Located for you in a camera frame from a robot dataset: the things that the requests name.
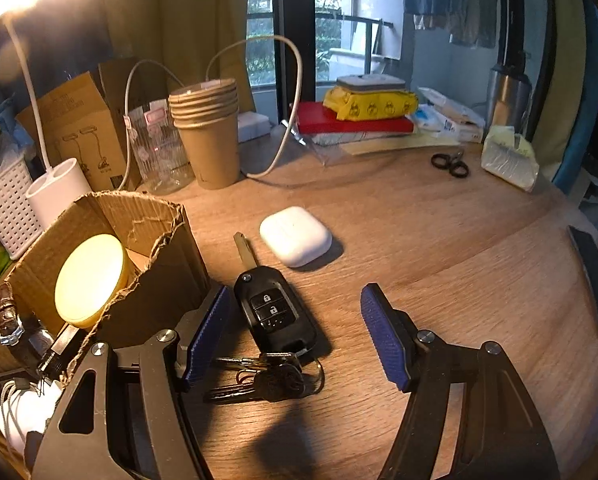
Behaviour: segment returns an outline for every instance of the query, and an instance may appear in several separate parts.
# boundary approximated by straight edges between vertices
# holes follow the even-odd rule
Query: lamp base
[[[26,191],[26,198],[44,231],[72,202],[92,192],[76,158],[51,168]]]

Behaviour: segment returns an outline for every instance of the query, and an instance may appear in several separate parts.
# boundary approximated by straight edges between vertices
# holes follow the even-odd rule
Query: metal screw
[[[105,347],[106,347],[105,343],[94,343],[92,345],[92,353],[98,357],[99,355],[101,355],[103,353],[103,350],[105,349]]]
[[[175,336],[176,332],[167,328],[157,334],[157,339],[162,343],[167,343],[168,341],[172,341],[175,338]]]
[[[431,343],[435,340],[436,336],[434,335],[434,332],[432,332],[431,330],[419,330],[416,333],[416,338],[419,339],[419,341],[421,341],[422,343]]]
[[[492,355],[499,355],[503,350],[501,345],[499,343],[495,343],[494,341],[488,341],[485,346],[486,352]]]

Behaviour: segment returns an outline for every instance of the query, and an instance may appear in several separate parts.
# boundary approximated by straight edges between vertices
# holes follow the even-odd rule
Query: wood grain tabletop
[[[360,314],[366,283],[446,342],[500,342],[521,375],[552,440],[562,478],[598,441],[598,337],[591,298],[566,227],[598,233],[551,184],[527,194],[480,168],[458,180],[432,167],[438,148],[372,155],[323,167],[292,143],[262,181],[171,195],[185,205],[210,275],[233,284],[244,270],[232,240],[249,238],[261,264],[282,270],[328,344],[323,391],[300,400],[209,406],[203,391],[229,382],[210,373],[187,397],[188,416],[217,479],[375,479],[396,436],[408,395],[388,382]],[[242,166],[259,171],[274,153],[242,146]],[[335,239],[307,269],[283,267],[258,234],[261,221],[302,206]],[[221,355],[258,352],[239,313]],[[434,478],[452,463],[461,385],[450,394]]]

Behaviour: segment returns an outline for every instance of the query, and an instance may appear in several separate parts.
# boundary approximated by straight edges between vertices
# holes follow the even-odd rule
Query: black scissors handle
[[[455,155],[437,153],[432,156],[430,162],[439,170],[447,170],[454,178],[467,178],[470,175],[470,168],[461,160],[462,152]]]

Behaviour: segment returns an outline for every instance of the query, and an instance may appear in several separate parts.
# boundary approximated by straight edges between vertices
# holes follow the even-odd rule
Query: black key fob
[[[315,345],[317,331],[301,300],[278,270],[247,270],[234,284],[234,294],[261,352],[303,355]]]

